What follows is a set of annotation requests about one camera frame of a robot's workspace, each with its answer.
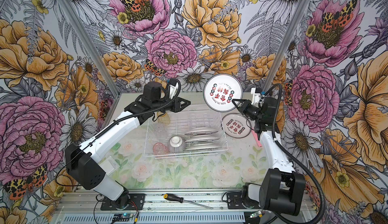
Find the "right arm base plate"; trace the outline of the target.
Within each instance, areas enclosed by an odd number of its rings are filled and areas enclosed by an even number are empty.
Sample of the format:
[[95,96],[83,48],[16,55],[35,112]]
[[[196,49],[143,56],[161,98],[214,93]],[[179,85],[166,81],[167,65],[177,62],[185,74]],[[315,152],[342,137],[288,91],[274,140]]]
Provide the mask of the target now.
[[222,200],[226,202],[228,209],[259,209],[259,203],[243,198],[242,191],[225,192]]

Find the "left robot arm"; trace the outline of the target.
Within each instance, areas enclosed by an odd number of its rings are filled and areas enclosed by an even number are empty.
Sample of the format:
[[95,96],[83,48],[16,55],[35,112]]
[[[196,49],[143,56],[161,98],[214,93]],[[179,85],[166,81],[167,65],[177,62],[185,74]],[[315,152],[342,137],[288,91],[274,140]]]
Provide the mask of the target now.
[[94,190],[113,202],[113,207],[125,209],[130,204],[128,190],[109,177],[99,165],[103,157],[129,132],[141,126],[155,113],[181,112],[190,101],[179,97],[181,83],[171,79],[166,87],[149,82],[143,93],[125,107],[119,117],[99,133],[81,143],[65,149],[65,168],[86,190]]

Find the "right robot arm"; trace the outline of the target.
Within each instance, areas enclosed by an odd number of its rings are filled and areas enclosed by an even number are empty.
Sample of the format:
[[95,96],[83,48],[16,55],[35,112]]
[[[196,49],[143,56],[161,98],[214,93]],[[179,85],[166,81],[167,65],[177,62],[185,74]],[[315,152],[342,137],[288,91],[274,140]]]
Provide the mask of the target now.
[[233,99],[237,110],[246,118],[254,121],[254,133],[264,147],[269,169],[261,184],[245,183],[241,192],[242,203],[246,207],[258,206],[280,214],[297,216],[304,195],[305,179],[297,173],[286,153],[280,148],[276,117],[279,101],[267,97],[261,106],[252,101]]

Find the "plate with red characters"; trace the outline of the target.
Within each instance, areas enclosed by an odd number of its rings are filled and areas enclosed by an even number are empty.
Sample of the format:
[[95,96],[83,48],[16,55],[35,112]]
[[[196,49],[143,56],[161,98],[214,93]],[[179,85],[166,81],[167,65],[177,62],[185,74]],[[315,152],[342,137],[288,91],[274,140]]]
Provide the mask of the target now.
[[238,113],[230,113],[222,119],[225,133],[232,138],[245,138],[251,133],[251,123]]

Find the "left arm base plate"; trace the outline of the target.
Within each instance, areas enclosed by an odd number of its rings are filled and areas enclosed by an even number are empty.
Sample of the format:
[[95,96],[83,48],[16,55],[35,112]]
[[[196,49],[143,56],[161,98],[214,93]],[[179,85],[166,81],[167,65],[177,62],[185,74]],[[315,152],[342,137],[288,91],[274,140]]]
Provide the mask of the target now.
[[105,197],[100,210],[115,211],[115,210],[142,210],[145,202],[145,194],[124,194],[117,200],[110,200]]

